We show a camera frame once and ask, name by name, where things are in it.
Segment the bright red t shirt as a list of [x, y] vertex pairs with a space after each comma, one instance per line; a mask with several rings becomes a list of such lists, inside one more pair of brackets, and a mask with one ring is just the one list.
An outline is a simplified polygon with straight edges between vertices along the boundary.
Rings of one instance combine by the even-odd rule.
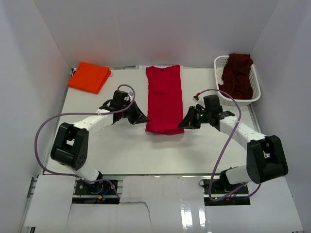
[[181, 67], [146, 68], [148, 80], [148, 109], [145, 131], [176, 135], [184, 133], [178, 124], [183, 120]]

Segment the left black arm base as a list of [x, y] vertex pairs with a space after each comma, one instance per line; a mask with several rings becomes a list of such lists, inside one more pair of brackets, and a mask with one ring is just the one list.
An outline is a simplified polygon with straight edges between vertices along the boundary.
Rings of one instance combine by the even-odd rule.
[[118, 191], [119, 181], [109, 180], [109, 182], [86, 183], [77, 180], [74, 188], [72, 204], [103, 204], [118, 205], [119, 198], [116, 196], [114, 189]]

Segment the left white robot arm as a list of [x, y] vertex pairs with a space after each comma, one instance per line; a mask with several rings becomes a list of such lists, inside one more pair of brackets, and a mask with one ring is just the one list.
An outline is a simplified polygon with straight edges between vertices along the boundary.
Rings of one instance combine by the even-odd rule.
[[122, 118], [128, 119], [132, 125], [150, 121], [137, 106], [132, 92], [116, 90], [113, 98], [104, 102], [95, 115], [73, 124], [64, 122], [59, 126], [51, 150], [51, 159], [86, 181], [86, 188], [91, 193], [99, 193], [103, 187], [100, 180], [102, 174], [87, 158], [88, 142], [90, 137]]

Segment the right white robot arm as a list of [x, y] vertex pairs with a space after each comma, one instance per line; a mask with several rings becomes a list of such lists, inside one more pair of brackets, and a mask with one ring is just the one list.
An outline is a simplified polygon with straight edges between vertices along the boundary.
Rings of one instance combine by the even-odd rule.
[[196, 105], [189, 107], [179, 128], [194, 130], [202, 124], [209, 124], [246, 150], [246, 164], [222, 171], [219, 179], [212, 182], [214, 187], [229, 194], [243, 183], [261, 184], [288, 174], [279, 137], [266, 136], [239, 122], [232, 112], [223, 110], [217, 95], [194, 96], [194, 101]]

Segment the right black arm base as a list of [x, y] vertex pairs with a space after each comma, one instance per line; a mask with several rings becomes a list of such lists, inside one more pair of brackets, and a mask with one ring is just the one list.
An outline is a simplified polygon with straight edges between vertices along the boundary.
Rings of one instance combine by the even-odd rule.
[[[208, 187], [209, 187], [209, 179], [202, 179], [199, 182], [199, 186], [204, 189], [204, 203], [205, 206], [238, 206], [238, 205], [250, 205], [250, 198], [249, 190], [247, 185], [245, 185], [243, 188], [235, 192], [234, 194], [231, 194], [227, 198], [220, 200], [220, 201], [211, 201], [208, 197]], [[224, 189], [220, 188], [219, 185], [216, 184], [216, 181], [212, 185], [211, 189], [211, 196], [214, 199], [219, 199], [220, 197], [224, 196], [225, 194], [231, 192], [239, 185], [235, 185], [233, 187], [230, 187], [228, 191], [225, 191]]]

